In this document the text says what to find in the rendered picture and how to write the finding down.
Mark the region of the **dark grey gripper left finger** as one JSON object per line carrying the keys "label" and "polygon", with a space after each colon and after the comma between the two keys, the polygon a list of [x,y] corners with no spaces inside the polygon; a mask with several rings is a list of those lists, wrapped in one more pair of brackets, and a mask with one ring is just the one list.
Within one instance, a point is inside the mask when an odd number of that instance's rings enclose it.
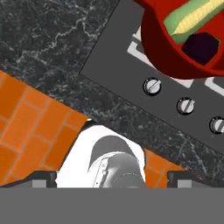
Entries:
{"label": "dark grey gripper left finger", "polygon": [[56,171],[34,171],[24,179],[2,185],[2,188],[56,188]]}

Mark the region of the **red bowl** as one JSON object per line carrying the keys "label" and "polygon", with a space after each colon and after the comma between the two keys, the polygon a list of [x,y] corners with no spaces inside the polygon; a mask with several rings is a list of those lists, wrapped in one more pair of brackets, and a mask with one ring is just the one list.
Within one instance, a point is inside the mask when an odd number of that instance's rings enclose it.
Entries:
{"label": "red bowl", "polygon": [[163,23],[166,16],[189,0],[134,0],[143,7],[141,40],[143,50],[152,65],[175,79],[190,80],[224,77],[224,10],[194,34],[207,32],[220,41],[218,52],[206,64],[190,59],[176,44]]}

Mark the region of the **silver hob knob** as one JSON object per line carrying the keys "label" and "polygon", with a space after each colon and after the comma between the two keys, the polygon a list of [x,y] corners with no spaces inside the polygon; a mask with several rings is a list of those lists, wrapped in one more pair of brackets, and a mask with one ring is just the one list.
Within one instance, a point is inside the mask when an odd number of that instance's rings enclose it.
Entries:
{"label": "silver hob knob", "polygon": [[177,102],[177,111],[182,116],[188,116],[194,111],[195,100],[190,97],[182,97]]}
{"label": "silver hob knob", "polygon": [[213,117],[209,122],[209,129],[212,133],[220,135],[224,133],[224,118],[221,116]]}
{"label": "silver hob knob", "polygon": [[143,91],[149,96],[157,95],[162,89],[162,83],[155,77],[150,77],[143,82]]}

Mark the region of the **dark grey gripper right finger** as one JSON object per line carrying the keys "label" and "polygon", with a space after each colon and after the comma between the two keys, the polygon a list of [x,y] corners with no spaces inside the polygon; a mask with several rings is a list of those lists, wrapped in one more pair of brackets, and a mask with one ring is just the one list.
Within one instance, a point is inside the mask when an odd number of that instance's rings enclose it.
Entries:
{"label": "dark grey gripper right finger", "polygon": [[189,171],[168,171],[168,187],[172,188],[205,188],[214,187],[213,183],[201,180]]}

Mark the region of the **dark purple eggplant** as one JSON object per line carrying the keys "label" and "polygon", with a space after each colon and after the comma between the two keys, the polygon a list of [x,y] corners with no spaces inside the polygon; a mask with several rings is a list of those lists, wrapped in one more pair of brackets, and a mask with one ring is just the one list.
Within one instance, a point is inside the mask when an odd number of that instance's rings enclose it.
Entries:
{"label": "dark purple eggplant", "polygon": [[206,65],[218,52],[220,41],[207,32],[191,35],[181,50],[192,60]]}

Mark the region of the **dark grey hob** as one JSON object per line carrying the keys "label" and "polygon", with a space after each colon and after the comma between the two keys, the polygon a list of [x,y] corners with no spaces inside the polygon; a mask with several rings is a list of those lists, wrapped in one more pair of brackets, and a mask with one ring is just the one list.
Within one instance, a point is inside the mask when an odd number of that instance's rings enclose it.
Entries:
{"label": "dark grey hob", "polygon": [[[224,154],[224,133],[216,135],[209,129],[213,117],[224,118],[224,79],[176,80],[155,69],[141,45],[143,14],[144,9],[133,0],[120,0],[81,74]],[[144,81],[150,77],[162,83],[161,91],[155,96],[143,91]],[[182,97],[195,100],[190,115],[181,115],[177,111],[177,102]]]}

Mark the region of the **yellow corn with green husk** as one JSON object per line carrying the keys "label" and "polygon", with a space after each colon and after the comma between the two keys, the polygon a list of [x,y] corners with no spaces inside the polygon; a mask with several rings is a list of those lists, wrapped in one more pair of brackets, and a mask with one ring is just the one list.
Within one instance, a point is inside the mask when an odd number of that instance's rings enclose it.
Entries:
{"label": "yellow corn with green husk", "polygon": [[170,12],[163,23],[172,40],[182,44],[222,10],[224,0],[189,0]]}

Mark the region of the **white and grey round object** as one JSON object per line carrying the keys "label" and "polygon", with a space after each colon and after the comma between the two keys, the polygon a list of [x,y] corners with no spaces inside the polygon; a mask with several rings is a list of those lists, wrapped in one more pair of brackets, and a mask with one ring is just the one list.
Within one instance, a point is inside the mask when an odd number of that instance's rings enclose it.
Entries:
{"label": "white and grey round object", "polygon": [[143,148],[93,120],[74,140],[56,183],[59,188],[145,188]]}

